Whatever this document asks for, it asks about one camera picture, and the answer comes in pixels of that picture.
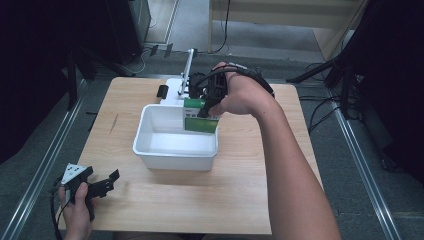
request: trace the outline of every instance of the finger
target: finger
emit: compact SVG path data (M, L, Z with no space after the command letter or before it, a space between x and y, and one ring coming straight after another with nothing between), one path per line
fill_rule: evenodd
M219 68L219 67L223 67L223 66L226 66L227 65L227 63L226 62L220 62L220 63L218 63L217 65L215 65L215 67L213 67L212 68L212 70L215 70L215 69L217 69L217 68Z
M65 194L64 186L61 186L59 188L59 199L60 199L60 205L62 206L62 208L64 208L66 205L66 194Z
M88 185L82 182L75 193L75 207L85 207L85 197L88 193Z
M209 109L208 114L211 116L218 116L224 114L225 110L223 109L221 103L218 103L217 105L211 107Z

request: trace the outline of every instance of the wooden table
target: wooden table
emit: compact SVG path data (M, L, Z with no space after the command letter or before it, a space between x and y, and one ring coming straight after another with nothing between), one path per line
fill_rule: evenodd
M164 80L112 81L79 160L93 166L89 182L115 169L115 190L98 201L95 230L270 234L261 135L251 116L226 113L219 152L209 172L150 170L132 145L146 104L159 103ZM321 181L295 87L273 85L303 153ZM61 229L65 226L60 221Z

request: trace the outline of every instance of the black cable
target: black cable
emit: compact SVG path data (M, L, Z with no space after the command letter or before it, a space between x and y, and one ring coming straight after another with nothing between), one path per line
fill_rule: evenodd
M308 66L306 66L306 68L305 68L305 72L308 72L309 71L309 68L311 67L311 66L313 66L313 65L321 65L322 63L311 63L311 64L309 64ZM311 76L311 79L313 79L313 80L316 80L316 81L321 81L321 82L324 82L325 81L325 76L324 76L324 74L323 74L323 72L324 71L321 71L320 72L320 75L321 75L321 79L320 78L316 78L316 77L314 77L314 76Z
M126 70L127 72L129 72L129 73L131 73L132 74L132 77L135 77L138 73L141 73L145 68L146 68L146 62L144 61L144 59L143 59L143 55L145 54L145 53L147 53L148 51L151 51L152 50L152 48L148 48L148 49L145 49L145 50L143 50L143 52L141 53L141 55L140 56L137 56L137 57L135 57L135 58L133 58L132 60L131 60L131 62L130 63L127 63L126 65L128 66L129 64L131 64L135 59L137 59L137 58L140 58L140 60L141 60L141 62L142 62L142 64L143 64L143 67L141 68L141 69L139 69L139 70L136 70L136 71L133 71L133 70L131 70L131 69L129 69L129 68L127 68L126 66L124 66L124 65L120 65L120 67L121 68L123 68L124 70Z
M65 204L65 206L63 208L60 209L59 215L57 216L57 220L56 220L56 229L58 229L59 231L59 220L60 220L60 216L62 216L63 210L69 205L69 202L71 202L71 200L68 200Z
M146 53L146 52L148 52L148 51L151 51L153 48L151 48L151 47L144 47L143 48L143 51L141 51L141 53L140 53L140 56L142 56L144 53ZM131 64L131 63L133 63L134 62L134 60L136 60L138 57L140 57L139 55L135 55L135 56L133 56L132 58L131 58L131 60L128 62L128 63L126 63L125 65L129 65L129 64Z
M331 114L336 111L337 109L339 109L340 107L335 107L333 110L331 110L329 113L327 113L324 117L322 117L317 123L315 123L312 126L309 126L308 128L308 133L311 134L311 132L322 122L324 122L325 120L327 120Z
M217 75L217 74L220 74L220 73L226 73L226 72L236 72L240 75L252 78L253 80L255 80L257 83L259 83L267 92L269 92L274 97L274 90L268 84L268 82L266 82L265 79L263 79L262 77L260 77L260 75L258 75L257 73L255 73L255 72L253 72L249 69L239 68L239 67L236 67L236 66L232 66L231 68L215 69L214 71L205 75L202 79L199 79L196 82L196 84L194 84L194 86L192 87L192 91L195 91L195 89L197 89L200 86L200 84L202 84L204 81L208 80L210 77Z
M228 16L230 14L230 4L231 4L231 0L228 0L228 6L227 6L227 16L225 17L225 27L224 27L224 42L222 43L221 47L218 48L217 50L211 51L211 52L207 52L208 54L216 54L219 53L222 48L225 46L225 44L227 43L227 37L228 37Z
M315 107L315 109L314 109L314 111L312 112L312 115L311 115L311 118L310 118L310 120L309 120L309 128L308 128L308 133L311 133L311 131L312 131L312 122L313 122L313 119L314 119L314 116L315 116L315 113L318 111L318 109L322 106L322 105L324 105L327 101L332 101L332 97L330 97L330 98L326 98L326 99L324 99L320 104L318 104L318 106L316 106Z
M348 80L345 80L345 81L350 81L351 86L344 94L349 94L349 95L352 94L353 96L348 96L348 98L354 98L355 101L353 103L349 101L347 102L347 107L346 107L346 110L344 111L344 116L348 120L362 120L362 114L359 111L359 107L358 107L358 99L360 98L360 93L358 91L358 85L359 85L358 76L355 75L354 77L349 78ZM357 116L352 117L352 115L350 114L350 110L356 111Z

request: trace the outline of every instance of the human hand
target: human hand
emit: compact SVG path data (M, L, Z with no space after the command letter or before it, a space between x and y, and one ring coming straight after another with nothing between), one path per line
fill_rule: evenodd
M69 203L66 205L65 188L60 187L59 197L63 209L63 217L66 223L65 240L86 240L91 235L90 214L85 205L85 197L87 196L88 185L83 182L78 187L75 194L75 205Z
M218 63L214 69L225 66ZM228 95L209 110L209 115L221 115L224 112L233 114L251 114L257 117L262 109L275 105L274 98L255 80L235 72L225 73Z

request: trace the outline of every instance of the black wire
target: black wire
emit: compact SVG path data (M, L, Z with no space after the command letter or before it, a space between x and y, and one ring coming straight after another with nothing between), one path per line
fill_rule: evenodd
M309 64L308 66L306 66L306 68L305 68L305 72L308 72L309 71L309 68L311 67L311 66L313 66L313 65L321 65L322 63L311 63L311 64ZM314 76L312 76L311 77L311 79L313 79L313 80L316 80L316 81L321 81L321 82L323 82L323 81L325 81L325 76L324 76L324 74L323 74L323 71L321 71L320 72L320 74L321 74L321 79L320 78L315 78L314 76L316 75L314 75Z
M56 221L56 229L59 229L59 220L60 220L60 216L62 216L62 212L63 212L63 210L69 205L69 202L70 202L71 200L68 200L67 202L66 202L66 204L65 204L65 206L62 208L62 209L60 209L60 212L59 212L59 215L57 216L57 221Z
M319 109L322 105L324 105L327 101L332 101L332 99L333 99L332 97L330 97L330 98L326 98L326 99L324 99L324 100L323 100L320 104L318 104L318 106L316 106L316 107L315 107L314 111L312 112L312 116L311 116L311 118L310 118L310 120L309 120L309 129L308 129L308 132L309 132L309 133L311 133L311 131L312 131L312 130L311 130L311 128L312 128L312 126L313 126L313 125L312 125L312 122L313 122L313 120L314 120L315 113L318 111L318 109Z
M358 86L359 86L358 76L355 75L355 78L350 78L350 81L351 81L352 87L349 88L348 94L352 94L353 96L349 96L349 98L354 98L355 101L353 103L348 102L348 107L347 107L346 111L344 112L344 115L349 120L360 120L361 121L362 120L362 114L361 114L361 111L359 110L359 106L358 106L358 100L361 97L361 94L358 91ZM352 115L350 114L351 110L357 112L356 117L352 117Z
M224 27L224 42L222 43L221 47L218 48L217 50L214 50L212 52L210 52L209 54L215 54L215 53L219 53L222 48L225 46L225 43L227 43L227 26L228 26L228 15L230 13L230 4L231 4L231 0L228 0L228 6L227 6L227 16L225 17L225 27Z
M339 109L340 107L335 107L333 110L331 110L329 113L327 113L324 117L322 117L317 123L315 123L314 125L310 126L308 129L308 133L310 134L320 123L324 122L325 120L327 120L331 114L336 111L337 109Z
M208 73L207 75L203 76L201 79L199 79L196 84L194 84L194 86L192 87L191 91L195 91L200 84L202 84L204 81L208 80L210 77L220 74L220 73L226 73L226 72L236 72L239 73L241 75L247 76L252 78L253 80L255 80L257 83L259 83L267 92L269 92L273 97L274 95L274 90L272 89L272 87L268 84L268 82L266 82L266 80L264 80L263 78L255 78L253 76L250 75L255 75L256 73L249 70L249 69L240 69L239 67L232 67L232 68L224 68L224 67L219 67L217 69L215 69L214 71Z
M146 53L146 52L148 52L148 51L151 51L153 48L151 48L151 47L145 47L145 48L143 48L143 51L141 51L141 53L140 53L140 56L143 56L143 54L144 53ZM140 57L138 54L137 55L135 55L135 56L133 56L132 58L131 58L131 60L128 62L128 63L126 63L125 65L129 65L129 64L131 64L131 63L133 63L134 62L134 60L136 60L137 58L139 58Z

